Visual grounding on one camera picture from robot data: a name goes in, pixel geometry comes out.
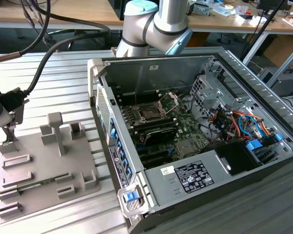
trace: desk leg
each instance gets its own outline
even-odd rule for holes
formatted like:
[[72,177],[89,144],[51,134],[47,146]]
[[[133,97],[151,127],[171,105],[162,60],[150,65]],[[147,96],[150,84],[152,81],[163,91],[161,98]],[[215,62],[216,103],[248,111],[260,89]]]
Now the desk leg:
[[268,33],[263,33],[262,35],[260,35],[257,42],[254,44],[254,46],[248,52],[246,57],[243,59],[243,63],[245,65],[247,65],[249,63],[249,61],[253,58],[253,56],[255,55],[255,53],[257,52],[259,47],[262,45],[262,43],[264,42],[264,40],[266,39],[267,36],[268,36]]

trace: metal slotted table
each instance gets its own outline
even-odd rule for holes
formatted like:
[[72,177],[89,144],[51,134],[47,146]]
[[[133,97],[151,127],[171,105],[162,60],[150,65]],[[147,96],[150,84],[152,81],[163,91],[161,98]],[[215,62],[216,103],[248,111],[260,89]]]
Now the metal slotted table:
[[[128,233],[106,164],[87,94],[87,61],[111,52],[57,53],[47,63],[26,104],[16,135],[39,131],[46,114],[62,112],[64,124],[81,121],[98,170],[101,190],[0,225],[0,233]],[[0,64],[0,90],[26,88],[43,54],[30,54]]]
[[[228,62],[234,63],[231,61],[234,55],[220,47],[187,48],[184,53],[199,53],[204,50],[223,53]],[[0,225],[0,233],[128,233],[87,94],[87,61],[112,56],[110,51],[55,53],[30,95],[30,102],[25,106],[24,122],[16,131],[17,136],[36,133],[39,125],[46,124],[46,114],[57,111],[62,112],[65,124],[81,121],[86,128],[86,136],[98,169],[101,190],[4,223]],[[6,92],[16,87],[27,88],[42,57],[43,54],[29,54],[0,63],[0,90]],[[260,84],[254,83],[253,73],[242,69],[239,64],[235,65],[235,69],[248,83],[256,86],[293,126],[293,114],[284,111],[282,103],[276,101],[265,89],[261,89]],[[234,82],[231,88],[239,89]],[[0,140],[3,139],[4,136],[0,133]],[[293,163],[258,183],[191,211],[173,222],[160,225],[148,233],[293,234]]]

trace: ventilation grille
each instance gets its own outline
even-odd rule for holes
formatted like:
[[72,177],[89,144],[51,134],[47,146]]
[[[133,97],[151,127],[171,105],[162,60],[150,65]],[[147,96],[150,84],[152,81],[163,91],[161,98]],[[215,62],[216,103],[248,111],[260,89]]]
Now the ventilation grille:
[[101,123],[105,134],[109,133],[109,110],[106,104],[106,100],[104,98],[102,89],[98,89],[98,107],[99,107],[99,115],[101,118]]

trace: blue cable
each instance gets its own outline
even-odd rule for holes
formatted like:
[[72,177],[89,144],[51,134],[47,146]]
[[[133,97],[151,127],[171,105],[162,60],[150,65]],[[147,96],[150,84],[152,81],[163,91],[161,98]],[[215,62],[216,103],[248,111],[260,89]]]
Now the blue cable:
[[[247,117],[249,117],[251,120],[253,120],[254,123],[256,124],[256,127],[257,127],[259,133],[260,133],[263,137],[266,136],[265,132],[264,132],[263,130],[260,129],[260,127],[259,127],[257,121],[254,119],[253,116],[249,116],[249,115],[243,115],[243,116],[247,116]],[[249,136],[251,137],[251,139],[253,139],[252,135],[251,135],[250,133],[244,131],[244,129],[242,128],[242,125],[241,125],[241,119],[242,119],[243,116],[241,116],[241,117],[239,118],[239,128],[241,129],[242,132],[244,132],[245,134],[249,135]]]

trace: electronic components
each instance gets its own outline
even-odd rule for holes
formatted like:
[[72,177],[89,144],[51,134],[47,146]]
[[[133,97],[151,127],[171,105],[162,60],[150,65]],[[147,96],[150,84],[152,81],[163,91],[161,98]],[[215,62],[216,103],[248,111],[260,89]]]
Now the electronic components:
[[196,147],[190,142],[190,140],[182,140],[176,144],[176,148],[182,156],[186,156],[196,152]]
[[[257,182],[293,159],[293,132],[273,114],[274,106],[283,113],[287,107],[270,106],[262,99],[273,94],[259,98],[244,84],[251,80],[261,93],[269,91],[253,73],[244,75],[248,69],[234,56],[204,51],[102,64],[108,66],[99,77],[97,113],[106,127],[106,160],[135,233]],[[125,202],[124,194],[134,191],[139,199]]]
[[148,168],[195,155],[208,144],[175,93],[158,92],[158,96],[162,98],[155,102],[121,107],[124,119],[131,117],[127,128]]

